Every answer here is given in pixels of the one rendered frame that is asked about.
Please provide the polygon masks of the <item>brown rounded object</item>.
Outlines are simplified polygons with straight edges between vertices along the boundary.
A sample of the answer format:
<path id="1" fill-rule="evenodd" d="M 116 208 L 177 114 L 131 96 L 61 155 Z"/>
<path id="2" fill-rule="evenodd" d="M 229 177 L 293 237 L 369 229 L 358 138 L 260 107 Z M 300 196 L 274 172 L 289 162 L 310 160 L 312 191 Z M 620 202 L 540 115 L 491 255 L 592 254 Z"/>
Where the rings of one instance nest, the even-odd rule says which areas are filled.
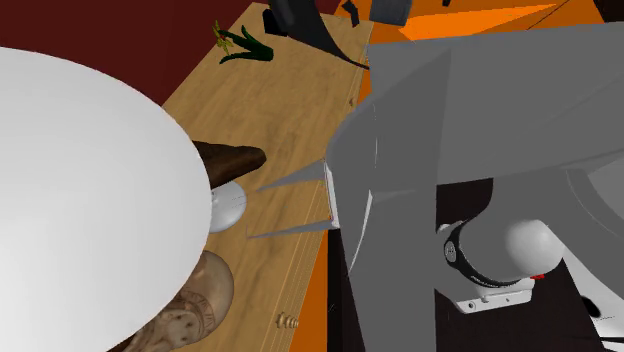
<path id="1" fill-rule="evenodd" d="M 267 160 L 265 152 L 253 146 L 231 146 L 194 141 L 212 188 L 259 169 Z"/>

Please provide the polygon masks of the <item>white egg-shaped object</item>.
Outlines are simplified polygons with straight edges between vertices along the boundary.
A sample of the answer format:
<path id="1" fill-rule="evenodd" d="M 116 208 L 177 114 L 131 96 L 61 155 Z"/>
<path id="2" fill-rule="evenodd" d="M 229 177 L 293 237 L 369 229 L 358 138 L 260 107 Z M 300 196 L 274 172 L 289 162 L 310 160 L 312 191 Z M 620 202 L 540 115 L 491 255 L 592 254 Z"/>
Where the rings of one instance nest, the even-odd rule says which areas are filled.
<path id="1" fill-rule="evenodd" d="M 210 233 L 231 228 L 245 212 L 247 196 L 243 188 L 231 181 L 212 190 Z"/>

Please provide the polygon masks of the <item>green toy plant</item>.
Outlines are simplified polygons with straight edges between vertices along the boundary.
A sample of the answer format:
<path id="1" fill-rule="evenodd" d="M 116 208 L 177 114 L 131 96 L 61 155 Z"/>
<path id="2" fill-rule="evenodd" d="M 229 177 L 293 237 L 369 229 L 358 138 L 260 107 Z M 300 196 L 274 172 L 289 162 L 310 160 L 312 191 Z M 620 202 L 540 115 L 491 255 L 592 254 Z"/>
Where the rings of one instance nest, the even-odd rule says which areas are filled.
<path id="1" fill-rule="evenodd" d="M 274 58 L 273 49 L 255 39 L 247 31 L 244 25 L 241 26 L 242 36 L 231 33 L 227 30 L 222 30 L 218 22 L 215 22 L 212 26 L 212 30 L 217 39 L 217 46 L 222 48 L 226 53 L 226 55 L 219 61 L 220 64 L 234 59 L 269 62 Z M 228 46 L 234 45 L 243 48 L 244 52 L 230 53 Z"/>

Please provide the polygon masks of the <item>black curved object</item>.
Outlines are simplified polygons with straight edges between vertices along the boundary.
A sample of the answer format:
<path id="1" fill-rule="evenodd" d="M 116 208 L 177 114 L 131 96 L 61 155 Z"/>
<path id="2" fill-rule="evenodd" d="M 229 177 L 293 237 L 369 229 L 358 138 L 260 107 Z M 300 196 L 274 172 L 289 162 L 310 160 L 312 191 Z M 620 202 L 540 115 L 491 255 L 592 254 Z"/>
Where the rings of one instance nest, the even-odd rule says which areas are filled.
<path id="1" fill-rule="evenodd" d="M 369 67 L 349 58 L 329 33 L 314 0 L 268 0 L 262 13 L 267 34 L 291 39 L 336 56 L 368 70 Z"/>

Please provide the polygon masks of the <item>beige carved clock figure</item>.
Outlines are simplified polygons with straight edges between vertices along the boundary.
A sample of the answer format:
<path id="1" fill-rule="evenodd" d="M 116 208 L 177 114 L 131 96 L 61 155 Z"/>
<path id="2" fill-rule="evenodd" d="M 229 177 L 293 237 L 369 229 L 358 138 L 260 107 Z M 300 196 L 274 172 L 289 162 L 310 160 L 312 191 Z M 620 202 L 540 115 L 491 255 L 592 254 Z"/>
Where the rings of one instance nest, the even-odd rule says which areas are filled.
<path id="1" fill-rule="evenodd" d="M 180 291 L 121 352 L 171 352 L 196 343 L 218 328 L 233 296 L 228 264 L 215 253 L 203 251 Z"/>

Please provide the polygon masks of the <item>dark grey box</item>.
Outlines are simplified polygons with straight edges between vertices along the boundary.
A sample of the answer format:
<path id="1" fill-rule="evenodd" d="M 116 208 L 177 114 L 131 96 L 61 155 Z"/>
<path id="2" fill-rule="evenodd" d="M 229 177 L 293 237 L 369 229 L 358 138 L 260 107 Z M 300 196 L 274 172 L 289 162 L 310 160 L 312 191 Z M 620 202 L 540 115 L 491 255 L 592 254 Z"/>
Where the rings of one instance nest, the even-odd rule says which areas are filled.
<path id="1" fill-rule="evenodd" d="M 413 0 L 372 0 L 369 19 L 373 22 L 404 26 Z"/>

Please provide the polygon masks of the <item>large grey angular object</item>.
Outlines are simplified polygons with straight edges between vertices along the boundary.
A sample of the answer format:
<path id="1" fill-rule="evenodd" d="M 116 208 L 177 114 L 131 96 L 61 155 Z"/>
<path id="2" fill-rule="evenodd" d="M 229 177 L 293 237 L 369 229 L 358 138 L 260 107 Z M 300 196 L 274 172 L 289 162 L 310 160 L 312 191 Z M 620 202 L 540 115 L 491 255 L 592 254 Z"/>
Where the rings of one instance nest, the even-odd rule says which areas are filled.
<path id="1" fill-rule="evenodd" d="M 585 170 L 624 213 L 624 22 L 374 45 L 372 92 L 337 128 L 322 159 L 285 177 L 321 180 L 331 216 L 327 352 L 359 336 L 333 178 L 406 190 L 419 174 L 455 184 L 545 168 Z M 579 296 L 601 343 L 624 352 L 624 298 Z"/>

